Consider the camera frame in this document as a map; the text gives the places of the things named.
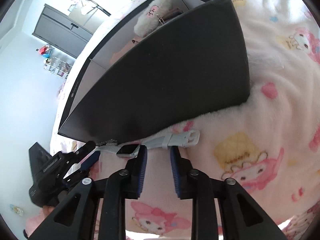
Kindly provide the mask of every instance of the metal screw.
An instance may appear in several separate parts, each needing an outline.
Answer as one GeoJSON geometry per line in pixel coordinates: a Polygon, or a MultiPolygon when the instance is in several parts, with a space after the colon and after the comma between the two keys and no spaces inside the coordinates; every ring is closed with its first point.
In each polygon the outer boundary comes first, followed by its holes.
{"type": "Polygon", "coordinates": [[[121,176],[125,176],[125,175],[128,175],[128,174],[129,174],[129,171],[126,170],[126,169],[122,169],[122,170],[119,170],[119,174],[120,174],[121,176]]]}
{"type": "Polygon", "coordinates": [[[236,180],[233,179],[233,178],[227,178],[227,179],[225,180],[225,182],[226,182],[227,184],[229,184],[229,185],[234,185],[234,184],[236,184],[236,180]]]}
{"type": "Polygon", "coordinates": [[[82,180],[82,184],[89,185],[91,183],[91,181],[92,180],[90,178],[85,178],[85,179],[82,180]]]}
{"type": "Polygon", "coordinates": [[[191,170],[189,171],[189,173],[190,173],[190,175],[192,175],[192,176],[197,176],[197,175],[199,175],[199,171],[198,171],[197,169],[191,169],[191,170]]]}

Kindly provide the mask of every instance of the open box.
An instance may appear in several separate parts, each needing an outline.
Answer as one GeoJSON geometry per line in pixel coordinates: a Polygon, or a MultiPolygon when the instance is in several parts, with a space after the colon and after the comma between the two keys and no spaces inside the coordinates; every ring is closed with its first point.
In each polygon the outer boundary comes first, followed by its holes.
{"type": "Polygon", "coordinates": [[[147,0],[121,20],[82,67],[59,134],[97,144],[150,136],[177,122],[245,102],[249,70],[231,0],[172,0],[183,13],[118,61],[147,0]]]}

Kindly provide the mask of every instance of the plush keychain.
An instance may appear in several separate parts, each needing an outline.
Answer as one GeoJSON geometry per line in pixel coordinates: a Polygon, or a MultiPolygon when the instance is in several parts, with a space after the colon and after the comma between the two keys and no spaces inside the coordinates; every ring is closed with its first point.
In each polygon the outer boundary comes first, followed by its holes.
{"type": "Polygon", "coordinates": [[[143,14],[138,18],[134,32],[140,37],[145,37],[160,24],[159,17],[167,14],[172,7],[172,0],[153,0],[143,14]]]}

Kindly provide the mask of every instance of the pink cartoon rabbit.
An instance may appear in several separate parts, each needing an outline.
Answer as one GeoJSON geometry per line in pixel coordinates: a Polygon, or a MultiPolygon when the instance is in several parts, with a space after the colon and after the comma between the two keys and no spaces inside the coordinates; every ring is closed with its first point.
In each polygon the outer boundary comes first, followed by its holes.
{"type": "Polygon", "coordinates": [[[251,194],[256,189],[264,189],[277,176],[283,155],[283,148],[280,149],[277,159],[269,159],[268,154],[263,152],[256,163],[244,162],[242,168],[234,165],[231,167],[232,173],[226,172],[221,178],[234,178],[251,194]]]}
{"type": "Polygon", "coordinates": [[[314,61],[320,64],[320,40],[317,39],[306,28],[301,27],[296,29],[293,38],[298,43],[298,48],[308,54],[314,61]]]}
{"type": "Polygon", "coordinates": [[[131,207],[136,212],[133,221],[144,231],[163,235],[174,229],[188,229],[190,221],[176,217],[176,213],[165,213],[160,208],[152,208],[144,203],[132,201],[131,207]]]}

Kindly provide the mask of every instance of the watch face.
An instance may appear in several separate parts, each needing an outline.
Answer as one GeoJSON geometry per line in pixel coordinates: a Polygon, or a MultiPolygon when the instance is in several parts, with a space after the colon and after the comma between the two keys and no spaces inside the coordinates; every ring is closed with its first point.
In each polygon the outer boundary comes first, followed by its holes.
{"type": "Polygon", "coordinates": [[[129,144],[129,145],[122,146],[121,149],[117,152],[117,154],[131,154],[139,146],[140,146],[139,144],[129,144]]]}

